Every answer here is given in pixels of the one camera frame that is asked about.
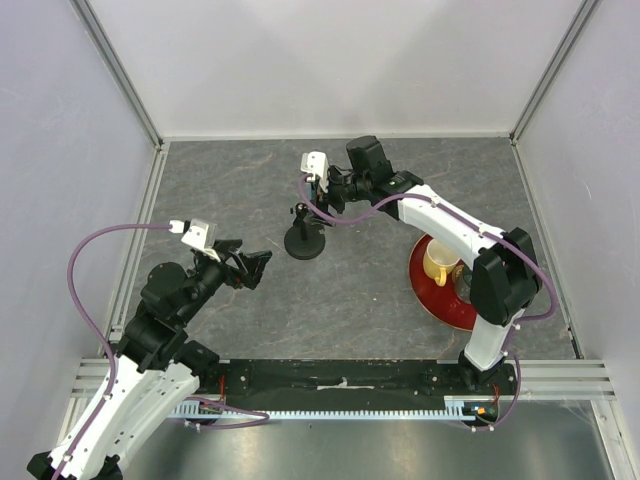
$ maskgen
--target black stand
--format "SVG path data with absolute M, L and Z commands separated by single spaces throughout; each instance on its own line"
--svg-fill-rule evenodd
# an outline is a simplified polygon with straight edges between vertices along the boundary
M 299 203 L 295 208 L 296 219 L 284 236 L 284 249 L 297 260 L 311 260 L 324 250 L 326 240 L 324 227 L 313 224 L 313 215 L 306 205 Z

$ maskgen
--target mug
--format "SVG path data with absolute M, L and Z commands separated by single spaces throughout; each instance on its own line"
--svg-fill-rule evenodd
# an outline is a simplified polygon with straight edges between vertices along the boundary
M 432 239 L 427 245 L 427 251 L 422 260 L 422 268 L 429 278 L 433 278 L 436 285 L 444 287 L 447 274 L 451 273 L 460 257 L 438 240 Z

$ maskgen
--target gray table surface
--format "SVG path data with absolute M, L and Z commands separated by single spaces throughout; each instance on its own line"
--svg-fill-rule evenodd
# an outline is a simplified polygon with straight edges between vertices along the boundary
M 587 404 L 518 404 L 495 432 L 426 421 L 163 424 L 127 480 L 613 480 Z
M 297 201 L 304 152 L 349 161 L 346 140 L 172 143 L 152 214 L 153 222 L 202 218 L 218 238 L 242 238 L 247 252 L 271 249 L 255 291 L 221 288 L 189 325 L 191 338 L 226 358 L 457 358 L 469 334 L 444 325 L 417 301 L 408 257 L 422 233 L 385 214 L 353 227 L 328 229 L 320 257 L 301 262 L 283 249 Z M 542 253 L 524 187 L 507 139 L 382 140 L 396 170 L 410 170 L 477 218 L 532 234 Z M 355 216 L 368 205 L 348 205 Z M 149 232 L 129 317 L 155 265 L 191 264 L 179 239 Z M 548 306 L 539 294 L 530 312 Z M 521 358 L 567 359 L 574 353 L 564 320 L 528 324 L 513 351 Z

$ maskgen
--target round black base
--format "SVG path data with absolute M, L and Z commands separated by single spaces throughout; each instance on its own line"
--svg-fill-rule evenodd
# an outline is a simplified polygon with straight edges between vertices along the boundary
M 293 226 L 284 235 L 284 249 L 297 260 L 311 260 L 324 250 L 326 240 L 321 226 L 307 226 L 307 240 L 302 239 L 300 227 Z

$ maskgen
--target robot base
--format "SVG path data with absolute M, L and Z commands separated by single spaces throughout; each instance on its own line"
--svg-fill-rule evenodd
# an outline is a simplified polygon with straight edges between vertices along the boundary
M 324 250 L 325 244 L 322 225 L 294 225 L 284 236 L 284 249 L 297 260 L 316 258 Z

